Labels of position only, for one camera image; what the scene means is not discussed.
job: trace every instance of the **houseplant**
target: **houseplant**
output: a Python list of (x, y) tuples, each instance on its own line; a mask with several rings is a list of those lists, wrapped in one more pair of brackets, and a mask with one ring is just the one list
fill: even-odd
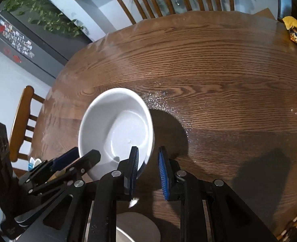
[(17, 15), (31, 13), (28, 22), (42, 25), (44, 30), (76, 37), (82, 33), (83, 26), (77, 26), (77, 19), (70, 21), (49, 0), (4, 0), (7, 12)]

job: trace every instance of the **wood grain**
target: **wood grain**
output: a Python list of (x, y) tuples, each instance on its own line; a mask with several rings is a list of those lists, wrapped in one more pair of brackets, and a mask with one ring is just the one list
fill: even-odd
[(120, 4), (121, 8), (124, 10), (126, 13), (127, 17), (131, 21), (132, 24), (136, 24), (133, 16), (131, 15), (130, 11), (127, 9), (126, 5), (124, 4), (123, 0), (117, 0), (117, 2)]
[(157, 147), (198, 178), (221, 178), (274, 234), (297, 214), (297, 46), (283, 24), (239, 12), (143, 20), (75, 54), (39, 114), (31, 155), (77, 146), (89, 104), (125, 87), (148, 105), (155, 149), (138, 180), (136, 211), (178, 241), (180, 205), (164, 201)]
[(149, 13), (150, 18), (155, 18), (154, 13), (153, 13), (150, 5), (149, 5), (149, 2), (147, 0), (142, 0), (142, 1), (143, 1), (144, 5), (145, 5), (146, 10)]
[(138, 0), (134, 0), (134, 2), (135, 2), (135, 4), (136, 4), (136, 7), (137, 7), (139, 13), (141, 14), (142, 19), (147, 19), (146, 15), (145, 15), (145, 13), (144, 13), (143, 8), (142, 8), (141, 5), (139, 4), (139, 1), (138, 1)]
[(156, 11), (158, 17), (162, 17), (161, 9), (159, 8), (159, 5), (156, 2), (156, 0), (151, 0), (151, 1), (153, 3), (154, 10)]
[(20, 153), (23, 141), (32, 142), (32, 138), (25, 135), (26, 130), (34, 131), (34, 127), (28, 125), (29, 119), (37, 121), (38, 117), (30, 114), (31, 100), (43, 103), (44, 99), (34, 93), (32, 86), (26, 86), (22, 92), (21, 99), (15, 114), (11, 136), (9, 140), (10, 160), (16, 162), (18, 159), (27, 160), (26, 154)]

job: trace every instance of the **wall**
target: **wall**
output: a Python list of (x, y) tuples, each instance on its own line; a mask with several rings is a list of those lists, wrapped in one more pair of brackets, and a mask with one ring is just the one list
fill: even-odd
[[(8, 137), (10, 137), (22, 91), (27, 85), (31, 85), (35, 93), (42, 97), (46, 97), (50, 89), (44, 82), (22, 69), (0, 52), (0, 122), (6, 125)], [(38, 115), (40, 109), (41, 104), (32, 100), (31, 114)], [(28, 154), (29, 150), (30, 143), (24, 142), (21, 152)], [(18, 162), (13, 163), (13, 166), (27, 170), (28, 162), (19, 159)]]
[(96, 41), (105, 35), (105, 32), (96, 24), (76, 0), (50, 0), (70, 20), (78, 19), (78, 24), (86, 27), (85, 34)]

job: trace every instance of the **black metal bracket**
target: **black metal bracket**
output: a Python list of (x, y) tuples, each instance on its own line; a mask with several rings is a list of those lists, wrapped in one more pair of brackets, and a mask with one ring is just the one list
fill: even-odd
[(168, 201), (181, 200), (181, 242), (208, 241), (203, 200), (207, 204), (214, 242), (277, 241), (223, 180), (212, 183), (199, 180), (181, 170), (177, 161), (168, 159), (164, 147), (159, 153), (167, 171)]
[(138, 148), (133, 146), (117, 170), (104, 175), (98, 185), (90, 219), (88, 241), (116, 241), (116, 201), (130, 201), (138, 170)]

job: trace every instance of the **white bowl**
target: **white bowl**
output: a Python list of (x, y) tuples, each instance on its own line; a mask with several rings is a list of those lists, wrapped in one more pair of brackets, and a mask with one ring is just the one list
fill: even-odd
[(132, 146), (138, 147), (138, 176), (143, 172), (154, 145), (153, 123), (141, 97), (126, 88), (114, 88), (100, 94), (87, 108), (78, 134), (79, 156), (92, 149), (101, 153), (101, 161), (88, 175), (99, 180), (128, 159)]

